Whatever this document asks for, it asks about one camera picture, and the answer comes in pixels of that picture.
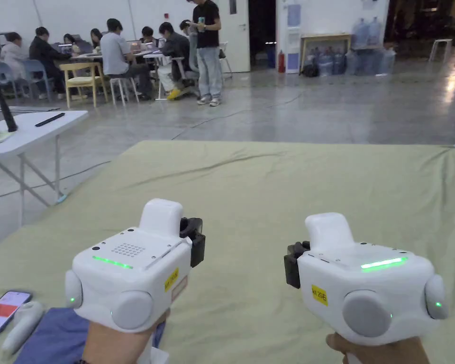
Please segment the person's right hand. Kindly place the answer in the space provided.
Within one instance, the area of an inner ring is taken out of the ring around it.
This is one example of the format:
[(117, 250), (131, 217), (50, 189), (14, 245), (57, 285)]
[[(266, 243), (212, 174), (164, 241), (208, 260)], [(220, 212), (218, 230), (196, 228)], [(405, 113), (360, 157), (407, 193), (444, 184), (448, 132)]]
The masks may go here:
[(421, 339), (408, 338), (382, 346), (361, 346), (351, 343), (331, 333), (326, 336), (326, 344), (333, 350), (343, 353), (342, 363), (348, 364), (348, 355), (353, 355), (362, 364), (428, 364), (430, 363)]

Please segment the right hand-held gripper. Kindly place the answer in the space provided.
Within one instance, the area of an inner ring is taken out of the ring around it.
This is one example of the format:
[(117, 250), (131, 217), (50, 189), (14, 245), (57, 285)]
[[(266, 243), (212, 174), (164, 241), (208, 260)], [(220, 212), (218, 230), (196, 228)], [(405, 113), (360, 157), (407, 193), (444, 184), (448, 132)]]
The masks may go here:
[(339, 213), (308, 216), (309, 241), (288, 246), (288, 285), (344, 338), (411, 338), (449, 315), (443, 278), (409, 250), (356, 242)]

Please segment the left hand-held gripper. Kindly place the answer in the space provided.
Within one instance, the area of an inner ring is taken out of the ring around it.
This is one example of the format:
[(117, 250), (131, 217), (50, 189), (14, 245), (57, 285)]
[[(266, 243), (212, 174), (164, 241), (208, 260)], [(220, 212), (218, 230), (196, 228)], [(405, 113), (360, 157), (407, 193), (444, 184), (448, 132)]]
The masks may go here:
[(65, 274), (65, 297), (80, 317), (118, 331), (144, 331), (186, 288), (190, 270), (204, 260), (200, 218), (180, 203), (153, 199), (138, 227), (81, 251)]

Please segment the person's left hand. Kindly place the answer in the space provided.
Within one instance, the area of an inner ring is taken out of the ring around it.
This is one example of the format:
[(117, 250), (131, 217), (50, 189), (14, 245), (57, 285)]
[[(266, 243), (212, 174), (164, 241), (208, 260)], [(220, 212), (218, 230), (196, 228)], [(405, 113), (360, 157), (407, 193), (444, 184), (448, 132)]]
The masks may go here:
[(81, 362), (83, 364), (135, 364), (144, 352), (156, 327), (165, 322), (170, 309), (149, 329), (138, 333), (113, 330), (90, 322)]

